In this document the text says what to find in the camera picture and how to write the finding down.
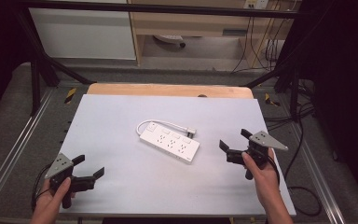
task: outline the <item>table surface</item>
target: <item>table surface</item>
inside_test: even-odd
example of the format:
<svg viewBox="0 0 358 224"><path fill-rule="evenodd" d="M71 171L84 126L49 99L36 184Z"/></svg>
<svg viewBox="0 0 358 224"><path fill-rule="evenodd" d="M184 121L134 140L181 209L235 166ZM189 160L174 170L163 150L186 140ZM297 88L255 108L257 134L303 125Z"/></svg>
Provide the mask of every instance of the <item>table surface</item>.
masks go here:
<svg viewBox="0 0 358 224"><path fill-rule="evenodd" d="M251 133L267 130L257 100L90 94L101 85L91 85L83 96L61 152L69 159L86 155L74 175L92 175L103 166L105 175L95 189L79 192L72 207L61 213L98 217L265 214L254 181L245 179L243 167L226 162L218 147L222 139L230 147L244 150L247 140L240 135L241 128ZM154 89L152 84L130 86ZM192 88L170 86L171 92L174 87ZM200 148L193 162L185 164L141 142L135 128L146 119L196 128L194 140L200 142ZM280 188L289 214L295 215L284 181Z"/></svg>

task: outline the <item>floor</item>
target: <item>floor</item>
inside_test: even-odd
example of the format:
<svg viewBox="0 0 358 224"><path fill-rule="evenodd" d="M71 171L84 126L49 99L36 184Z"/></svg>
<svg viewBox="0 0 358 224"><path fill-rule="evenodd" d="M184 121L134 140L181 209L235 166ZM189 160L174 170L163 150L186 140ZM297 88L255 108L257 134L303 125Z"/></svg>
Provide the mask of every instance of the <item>floor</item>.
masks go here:
<svg viewBox="0 0 358 224"><path fill-rule="evenodd" d="M66 64L73 67L79 74L88 78L95 78L99 82L137 82L137 83L176 83L176 84L202 84L202 85L229 85L237 86L267 73L269 63L260 58L267 69L248 69L245 60L241 60L239 42L233 38L205 38L185 37L186 47L161 43L149 36L145 42L143 63L137 66L133 62L100 62L71 61ZM45 108L44 116L39 118L39 125L31 130L31 136L26 139L21 155L14 155L9 175L2 179L0 187L0 223L26 223L29 221L31 211L28 210L29 189L34 181L40 164L46 163L60 149L61 141L65 137L65 130L76 112L80 96L87 91L87 86L74 82L68 76L59 73L62 79L57 89L44 87L45 92L52 92L52 98ZM265 117L286 116L284 101L287 94L277 94L273 90L276 79L266 81L253 89L255 98L259 100ZM71 104L63 103L67 92L76 87L76 95ZM266 104L266 93L272 102L282 106ZM0 167L6 162L7 155L12 153L13 145L18 144L19 135L23 127L30 121L31 90L29 68L25 65L19 67L14 73L7 92L0 103ZM290 148L296 148L296 125L289 124L270 132L271 135L287 141ZM346 223L358 223L358 187L351 177L351 173L344 163L334 162L331 149L324 139L323 131L316 118L311 116L304 119L304 132L306 144L312 149L322 174L333 192L339 211L345 217ZM294 151L288 154L279 153L278 159L283 169L287 167ZM310 175L310 168L305 164L306 154L300 153L293 165L290 179L291 186L305 186L317 192L315 182ZM317 210L316 202L307 192L293 194L293 201L301 208L314 212ZM316 217L309 217L298 213L294 217L297 223L330 223L329 211L324 210ZM99 219L86 219L86 223L101 223ZM262 223L263 218L256 219ZM63 222L74 223L72 218L64 218ZM236 218L236 223L252 223L250 218Z"/></svg>

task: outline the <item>power strip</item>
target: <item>power strip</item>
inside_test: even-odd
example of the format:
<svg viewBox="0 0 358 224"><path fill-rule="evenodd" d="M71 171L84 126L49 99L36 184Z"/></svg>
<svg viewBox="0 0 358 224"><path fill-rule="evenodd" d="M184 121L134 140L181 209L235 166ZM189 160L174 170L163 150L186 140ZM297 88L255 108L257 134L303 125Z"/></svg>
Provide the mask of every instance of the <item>power strip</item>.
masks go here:
<svg viewBox="0 0 358 224"><path fill-rule="evenodd" d="M186 164L191 164L200 146L199 142L158 125L155 122L150 122L147 125L140 138L148 145Z"/></svg>

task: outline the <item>human hand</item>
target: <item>human hand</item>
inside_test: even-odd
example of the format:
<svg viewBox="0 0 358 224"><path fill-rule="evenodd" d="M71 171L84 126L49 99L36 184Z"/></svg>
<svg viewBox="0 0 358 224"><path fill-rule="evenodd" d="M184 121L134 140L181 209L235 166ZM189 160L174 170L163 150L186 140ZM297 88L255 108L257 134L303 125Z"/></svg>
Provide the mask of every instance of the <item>human hand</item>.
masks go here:
<svg viewBox="0 0 358 224"><path fill-rule="evenodd" d="M71 178L67 177L58 187L55 193L50 188L50 181L46 179L40 192L43 192L36 202L31 224L50 224L55 223L63 196L71 186Z"/></svg>
<svg viewBox="0 0 358 224"><path fill-rule="evenodd" d="M268 149L268 155L274 159L272 149ZM246 168L252 172L255 179L257 198L266 210L268 223L293 223L284 205L278 179L274 168L269 162L260 169L255 161L246 152L242 153Z"/></svg>

